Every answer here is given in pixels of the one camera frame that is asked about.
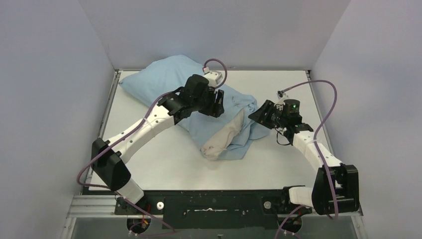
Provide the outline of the white pillow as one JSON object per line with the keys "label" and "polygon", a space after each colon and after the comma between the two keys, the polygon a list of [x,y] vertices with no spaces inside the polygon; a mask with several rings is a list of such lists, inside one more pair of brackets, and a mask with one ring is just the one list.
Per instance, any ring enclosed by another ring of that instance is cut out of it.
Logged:
{"label": "white pillow", "polygon": [[242,138],[244,110],[216,132],[202,147],[202,155],[209,160],[240,160],[244,157]]}

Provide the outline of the green and blue pillowcase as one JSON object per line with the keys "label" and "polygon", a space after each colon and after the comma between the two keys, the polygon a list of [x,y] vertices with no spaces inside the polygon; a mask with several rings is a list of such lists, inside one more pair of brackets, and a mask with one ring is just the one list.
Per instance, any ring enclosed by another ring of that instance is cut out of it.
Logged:
{"label": "green and blue pillowcase", "polygon": [[249,118],[258,110],[257,100],[230,86],[207,86],[201,64],[184,55],[155,61],[120,86],[150,106],[159,96],[178,103],[175,123],[188,131],[201,154],[210,160],[242,159],[253,141],[270,134]]}

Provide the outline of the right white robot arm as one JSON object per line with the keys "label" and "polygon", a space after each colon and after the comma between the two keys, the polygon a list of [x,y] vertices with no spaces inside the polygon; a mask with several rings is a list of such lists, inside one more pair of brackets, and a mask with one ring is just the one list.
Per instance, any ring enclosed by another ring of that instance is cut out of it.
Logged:
{"label": "right white robot arm", "polygon": [[356,212],[360,208],[359,177],[354,165],[346,165],[319,143],[310,125],[302,121],[300,101],[285,99],[274,103],[266,100],[249,115],[254,122],[280,129],[289,144],[296,148],[316,171],[313,187],[291,186],[280,198],[280,206],[291,213],[303,205],[319,215]]}

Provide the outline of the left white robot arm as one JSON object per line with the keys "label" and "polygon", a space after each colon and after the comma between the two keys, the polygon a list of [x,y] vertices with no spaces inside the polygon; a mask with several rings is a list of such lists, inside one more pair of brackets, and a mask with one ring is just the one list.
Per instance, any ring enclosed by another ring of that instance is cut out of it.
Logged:
{"label": "left white robot arm", "polygon": [[224,113],[224,91],[217,88],[223,76],[216,71],[193,74],[185,85],[159,96],[145,117],[120,134],[92,144],[91,168],[111,191],[128,200],[127,205],[140,213],[147,207],[144,191],[132,179],[126,164],[132,156],[162,131],[177,125],[192,113],[217,118]]}

